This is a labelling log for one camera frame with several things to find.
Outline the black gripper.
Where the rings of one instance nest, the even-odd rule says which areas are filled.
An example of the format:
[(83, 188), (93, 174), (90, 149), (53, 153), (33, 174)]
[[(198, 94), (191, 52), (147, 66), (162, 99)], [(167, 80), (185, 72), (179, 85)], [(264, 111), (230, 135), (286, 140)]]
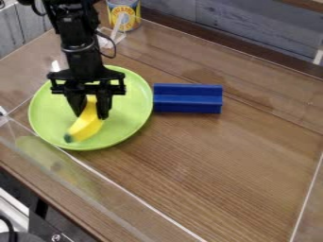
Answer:
[(50, 72), (51, 91), (54, 95), (66, 95), (75, 116), (81, 116), (86, 108), (86, 95), (97, 95), (98, 116), (106, 120), (113, 108), (113, 95), (127, 93), (126, 74), (106, 67), (93, 76), (77, 76), (70, 69)]

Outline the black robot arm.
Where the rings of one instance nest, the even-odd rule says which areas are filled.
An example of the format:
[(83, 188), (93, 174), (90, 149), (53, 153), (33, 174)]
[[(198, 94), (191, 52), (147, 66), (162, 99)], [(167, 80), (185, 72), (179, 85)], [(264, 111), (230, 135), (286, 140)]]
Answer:
[(126, 74), (105, 67), (99, 36), (99, 12), (94, 0), (41, 0), (46, 12), (37, 8), (35, 0), (18, 0), (30, 6), (37, 15), (47, 15), (57, 34), (61, 36), (61, 49), (66, 55), (69, 68), (53, 71), (51, 80), (54, 95), (65, 95), (75, 116), (86, 108), (89, 96), (97, 97), (98, 117), (106, 120), (113, 108), (113, 97), (127, 93)]

